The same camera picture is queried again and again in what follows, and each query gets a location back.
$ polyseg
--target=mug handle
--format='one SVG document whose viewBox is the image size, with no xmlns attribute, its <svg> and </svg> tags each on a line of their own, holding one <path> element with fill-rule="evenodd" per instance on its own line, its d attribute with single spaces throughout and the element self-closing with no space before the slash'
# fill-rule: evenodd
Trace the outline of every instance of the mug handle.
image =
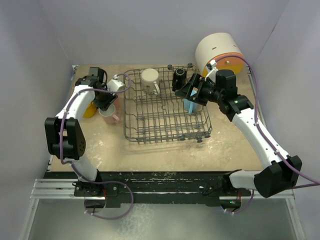
<svg viewBox="0 0 320 240">
<path fill-rule="evenodd" d="M 120 118 L 117 115 L 113 114 L 112 117 L 115 120 L 116 124 L 120 123 Z"/>
<path fill-rule="evenodd" d="M 160 88 L 159 88 L 159 86 L 158 86 L 158 83 L 157 83 L 156 81 L 154 81 L 153 83 L 154 83 L 154 86 L 155 86 L 155 88 L 156 88 L 156 91 L 154 91 L 154 94 L 155 94 L 155 95 L 160 94 Z"/>
</svg>

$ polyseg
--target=robotic arm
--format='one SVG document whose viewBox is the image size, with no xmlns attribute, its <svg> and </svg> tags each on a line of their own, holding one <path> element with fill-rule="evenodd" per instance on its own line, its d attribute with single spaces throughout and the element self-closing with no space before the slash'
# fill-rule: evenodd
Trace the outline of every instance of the robotic arm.
<svg viewBox="0 0 320 240">
<path fill-rule="evenodd" d="M 233 71 L 218 70 L 215 65 L 214 60 L 208 65 L 210 72 L 206 77 L 194 73 L 175 95 L 203 106 L 206 106 L 208 101 L 217 103 L 220 111 L 240 129 L 256 152 L 263 170 L 254 172 L 238 169 L 230 172 L 225 176 L 225 186 L 257 190 L 265 198 L 294 187 L 299 175 L 286 166 L 278 153 L 286 157 L 288 163 L 298 171 L 302 167 L 300 158 L 290 156 L 259 119 L 255 122 L 254 106 L 246 96 L 238 94 Z M 197 93 L 191 96 L 194 88 Z M 257 125 L 267 140 L 277 147 L 276 151 L 272 150 Z"/>
<path fill-rule="evenodd" d="M 82 119 L 91 102 L 94 102 L 98 108 L 105 111 L 118 97 L 115 93 L 93 91 L 93 89 L 118 92 L 125 88 L 125 85 L 116 79 L 112 79 L 108 83 L 105 83 L 104 75 L 107 75 L 107 73 L 103 69 L 90 67 L 88 76 L 79 78 L 76 81 L 73 94 L 62 111 L 55 117 L 48 117 L 44 123 L 49 153 L 57 156 L 59 159 L 63 159 L 61 161 L 62 164 L 73 164 L 81 176 L 86 176 L 87 179 L 94 182 L 100 182 L 101 177 L 99 171 L 90 163 L 86 155 L 84 155 L 86 140 L 80 128 L 79 121 Z M 71 108 L 68 109 L 67 106 L 75 95 L 78 96 L 72 102 Z M 66 117 L 62 138 L 63 156 L 61 158 L 59 133 L 65 113 Z M 81 182 L 86 182 L 86 180 L 81 179 L 81 176 L 78 175 L 79 180 Z"/>
</svg>

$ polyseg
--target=metal wire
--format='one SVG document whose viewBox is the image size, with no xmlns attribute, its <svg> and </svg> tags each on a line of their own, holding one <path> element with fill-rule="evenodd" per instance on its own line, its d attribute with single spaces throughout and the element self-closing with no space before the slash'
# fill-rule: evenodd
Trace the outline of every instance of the metal wire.
<svg viewBox="0 0 320 240">
<path fill-rule="evenodd" d="M 131 142 L 144 144 L 209 138 L 212 125 L 206 106 L 188 114 L 184 100 L 172 91 L 174 71 L 187 71 L 189 79 L 196 72 L 195 66 L 155 67 L 159 72 L 160 94 L 146 94 L 140 74 L 144 69 L 133 69 L 125 74 L 132 78 L 131 88 L 124 93 L 124 136 Z"/>
</svg>

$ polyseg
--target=scratched table surface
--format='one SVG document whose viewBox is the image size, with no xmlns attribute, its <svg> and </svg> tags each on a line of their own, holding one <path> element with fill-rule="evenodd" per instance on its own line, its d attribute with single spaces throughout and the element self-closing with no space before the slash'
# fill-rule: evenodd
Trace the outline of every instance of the scratched table surface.
<svg viewBox="0 0 320 240">
<path fill-rule="evenodd" d="M 106 70 L 108 80 L 113 75 L 132 69 L 165 67 L 165 65 L 79 65 L 72 86 L 78 78 L 86 76 L 89 67 Z M 246 95 L 254 104 L 254 94 L 247 69 L 237 75 L 238 93 Z M 119 96 L 120 118 L 123 119 L 123 95 Z M 86 140 L 85 154 L 99 171 L 232 171 L 262 169 L 259 159 L 240 130 L 223 115 L 216 103 L 207 104 L 212 123 L 210 138 L 196 140 L 138 144 L 125 139 L 124 126 L 107 125 L 98 111 L 80 122 Z M 54 157 L 52 172 L 71 172 Z"/>
</svg>

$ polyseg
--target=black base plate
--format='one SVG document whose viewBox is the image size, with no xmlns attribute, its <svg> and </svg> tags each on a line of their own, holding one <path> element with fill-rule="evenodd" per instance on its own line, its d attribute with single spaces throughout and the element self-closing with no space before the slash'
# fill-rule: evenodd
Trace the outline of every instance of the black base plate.
<svg viewBox="0 0 320 240">
<path fill-rule="evenodd" d="M 221 206 L 219 197 L 236 197 L 239 189 L 226 188 L 223 176 L 226 171 L 104 171 L 102 181 L 119 181 L 133 191 L 136 204 L 204 204 L 209 207 Z M 46 172 L 45 179 L 76 179 L 74 172 Z M 107 184 L 107 206 L 118 208 L 131 202 L 131 196 L 124 186 Z M 242 196 L 251 192 L 241 189 Z M 74 191 L 75 197 L 92 197 L 85 190 Z M 95 194 L 103 197 L 100 191 Z"/>
</svg>

